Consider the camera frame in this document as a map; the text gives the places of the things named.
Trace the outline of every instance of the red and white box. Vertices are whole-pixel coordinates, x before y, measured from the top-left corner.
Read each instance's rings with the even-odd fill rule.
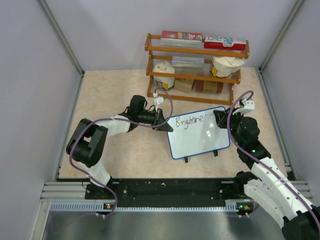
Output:
[[[162,31],[161,45],[201,48],[202,38],[198,32]]]
[[[247,45],[246,40],[227,38],[219,36],[206,36],[204,39],[205,49],[222,49],[222,50],[233,50],[243,51]]]

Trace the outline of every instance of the brown box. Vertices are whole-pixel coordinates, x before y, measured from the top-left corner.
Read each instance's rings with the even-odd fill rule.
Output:
[[[185,79],[185,78],[176,78],[174,82],[174,88],[184,91],[184,92],[191,92],[192,86],[194,84],[194,79]]]
[[[223,87],[224,83],[219,81],[195,81],[195,90],[197,92],[220,94],[222,92]]]

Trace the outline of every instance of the gray floor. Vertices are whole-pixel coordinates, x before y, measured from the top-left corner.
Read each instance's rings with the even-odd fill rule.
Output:
[[[277,223],[259,209],[249,219],[212,212],[118,212],[105,220],[84,212],[51,212],[42,240],[283,240]]]

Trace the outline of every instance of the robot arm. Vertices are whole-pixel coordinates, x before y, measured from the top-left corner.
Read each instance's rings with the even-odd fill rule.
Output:
[[[165,122],[163,111],[161,108],[158,108],[157,105],[157,103],[161,101],[159,101],[158,98],[155,100],[156,106],[153,110],[145,109],[146,102],[147,101],[143,96],[134,95],[130,101],[130,106],[128,106],[124,112],[111,117],[113,120],[105,120],[93,124],[85,132],[84,136],[82,136],[81,140],[75,147],[72,158],[77,161],[90,176],[98,180],[100,183],[107,185],[111,179],[110,174],[106,171],[104,165],[100,161],[106,138],[119,133],[130,132],[137,127],[136,124],[129,121],[122,121],[118,119],[130,120],[135,123],[143,123],[152,126],[160,125]],[[79,122],[69,143],[67,144],[67,154],[70,154],[76,139],[91,122],[92,121],[86,118]],[[152,129],[156,131],[173,132],[173,128],[168,123]],[[92,181],[92,183],[101,187],[101,185],[97,184],[95,181]]]
[[[244,194],[255,200],[282,229],[286,240],[316,240],[319,239],[318,228],[306,206],[285,184],[294,190],[312,209],[317,219],[320,219],[320,207],[302,196],[290,181],[282,174],[271,158],[271,154],[258,140],[260,130],[257,121],[244,116],[255,108],[252,99],[243,98],[240,108],[234,109],[230,119],[230,130],[236,143],[246,152],[256,157],[262,164],[280,176],[278,179],[262,164],[237,149],[239,158],[249,167],[248,172],[239,172],[234,178],[233,188],[239,194]],[[230,109],[214,110],[219,128],[227,128],[227,116]]]

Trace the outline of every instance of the whiteboard blue border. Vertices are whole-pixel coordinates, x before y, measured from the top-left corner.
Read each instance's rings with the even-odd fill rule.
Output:
[[[199,110],[199,111],[192,111],[192,112],[187,112],[187,113],[180,114],[180,115],[171,116],[171,118],[175,118],[175,117],[179,117],[179,116],[184,116],[184,115],[188,115],[188,114],[194,114],[194,113],[204,112],[204,111],[207,111],[207,110],[217,109],[217,108],[223,108],[224,110],[226,110],[226,108],[225,108],[224,106],[216,106],[216,107],[212,107],[212,108],[202,109],[202,110]],[[172,155],[172,149],[171,149],[171,143],[170,143],[170,138],[169,138],[169,132],[166,133],[166,136],[167,136],[168,142],[169,142],[171,158],[174,159],[174,160],[183,159],[183,158],[185,158],[185,157],[189,158],[189,157],[196,156],[196,155],[200,155],[200,154],[206,154],[206,153],[211,153],[211,152],[213,152],[213,151],[218,151],[218,150],[222,150],[222,149],[227,149],[228,147],[230,147],[230,144],[231,144],[231,143],[230,143],[230,137],[229,137],[229,135],[228,135],[229,145],[226,146],[226,147],[222,147],[222,148],[218,148],[218,149],[214,149],[214,150],[210,150],[210,151],[204,151],[204,152],[196,153],[196,154],[189,155],[189,156],[174,158],[174,156]]]

